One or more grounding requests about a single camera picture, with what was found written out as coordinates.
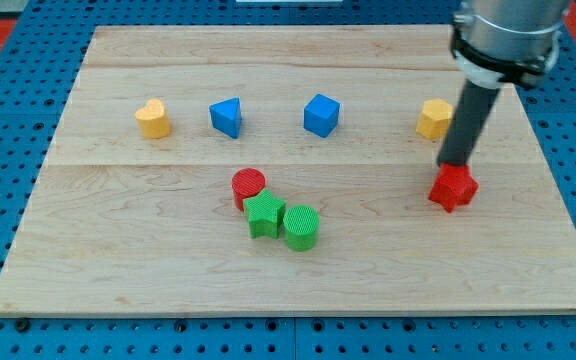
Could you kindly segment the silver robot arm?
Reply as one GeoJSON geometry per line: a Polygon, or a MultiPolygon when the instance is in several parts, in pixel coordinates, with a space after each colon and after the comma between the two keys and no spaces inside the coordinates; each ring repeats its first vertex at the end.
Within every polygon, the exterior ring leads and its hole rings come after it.
{"type": "Polygon", "coordinates": [[[452,16],[452,56],[479,87],[535,88],[557,62],[569,7],[569,0],[464,0],[452,16]]]}

